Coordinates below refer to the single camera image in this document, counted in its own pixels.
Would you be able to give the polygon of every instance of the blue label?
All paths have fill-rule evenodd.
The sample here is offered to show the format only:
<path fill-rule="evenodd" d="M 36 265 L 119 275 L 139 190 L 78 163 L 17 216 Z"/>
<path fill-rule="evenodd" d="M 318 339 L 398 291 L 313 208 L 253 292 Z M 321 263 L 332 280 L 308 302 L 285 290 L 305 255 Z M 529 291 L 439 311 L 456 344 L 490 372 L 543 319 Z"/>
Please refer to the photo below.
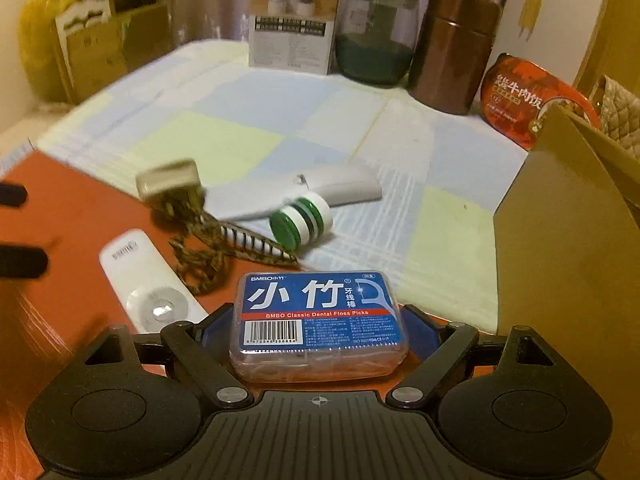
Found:
<path fill-rule="evenodd" d="M 378 346 L 402 339 L 379 272 L 249 274 L 241 321 L 244 350 Z"/>

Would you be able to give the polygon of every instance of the brown canister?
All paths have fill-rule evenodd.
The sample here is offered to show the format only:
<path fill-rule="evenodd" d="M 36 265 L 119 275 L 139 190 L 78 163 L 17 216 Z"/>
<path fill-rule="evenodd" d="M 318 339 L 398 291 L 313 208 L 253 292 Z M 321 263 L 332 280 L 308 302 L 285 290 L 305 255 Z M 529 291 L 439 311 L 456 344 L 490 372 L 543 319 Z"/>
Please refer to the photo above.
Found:
<path fill-rule="evenodd" d="M 449 114 L 468 113 L 501 10 L 491 0 L 429 0 L 409 72 L 409 94 Z"/>

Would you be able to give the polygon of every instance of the red stripe on label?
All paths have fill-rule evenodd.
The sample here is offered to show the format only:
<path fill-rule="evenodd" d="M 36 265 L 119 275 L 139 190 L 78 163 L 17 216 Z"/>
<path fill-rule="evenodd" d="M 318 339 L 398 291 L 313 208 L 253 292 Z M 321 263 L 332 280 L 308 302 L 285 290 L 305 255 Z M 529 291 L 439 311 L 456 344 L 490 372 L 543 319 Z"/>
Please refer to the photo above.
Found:
<path fill-rule="evenodd" d="M 354 308 L 353 310 L 305 310 L 304 312 L 247 312 L 243 321 L 263 319 L 322 319 L 324 317 L 391 316 L 384 308 Z"/>

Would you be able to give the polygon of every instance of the red food package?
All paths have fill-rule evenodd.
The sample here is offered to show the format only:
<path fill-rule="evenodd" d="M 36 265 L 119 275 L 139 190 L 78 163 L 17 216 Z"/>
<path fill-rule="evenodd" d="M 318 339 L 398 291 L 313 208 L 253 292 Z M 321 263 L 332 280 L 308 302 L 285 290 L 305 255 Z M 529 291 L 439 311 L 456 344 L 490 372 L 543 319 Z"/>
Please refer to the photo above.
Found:
<path fill-rule="evenodd" d="M 491 126 L 529 150 L 551 105 L 567 108 L 595 128 L 600 120 L 588 99 L 525 59 L 500 54 L 482 80 L 482 113 Z"/>

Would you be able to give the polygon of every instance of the barcode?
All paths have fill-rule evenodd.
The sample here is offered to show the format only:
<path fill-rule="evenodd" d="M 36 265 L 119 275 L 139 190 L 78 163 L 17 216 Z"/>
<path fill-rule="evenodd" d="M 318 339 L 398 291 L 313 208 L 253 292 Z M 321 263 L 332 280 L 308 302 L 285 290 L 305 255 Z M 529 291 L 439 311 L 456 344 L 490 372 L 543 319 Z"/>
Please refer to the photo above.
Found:
<path fill-rule="evenodd" d="M 247 321 L 245 345 L 302 345 L 302 320 Z"/>

